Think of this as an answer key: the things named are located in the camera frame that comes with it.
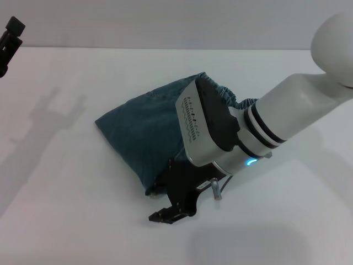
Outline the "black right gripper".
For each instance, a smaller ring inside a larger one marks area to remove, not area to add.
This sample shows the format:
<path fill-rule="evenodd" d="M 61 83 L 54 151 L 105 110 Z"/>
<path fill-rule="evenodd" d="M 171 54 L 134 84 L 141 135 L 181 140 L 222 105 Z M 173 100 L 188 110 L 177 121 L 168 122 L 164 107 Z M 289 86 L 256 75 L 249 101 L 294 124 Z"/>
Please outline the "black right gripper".
<path fill-rule="evenodd" d="M 151 222 L 173 224 L 197 212 L 197 199 L 205 190 L 198 187 L 212 178 L 223 179 L 227 174 L 213 164 L 196 167 L 188 161 L 170 160 L 167 168 L 146 189 L 145 196 L 158 197 L 167 194 L 171 206 L 151 214 Z"/>

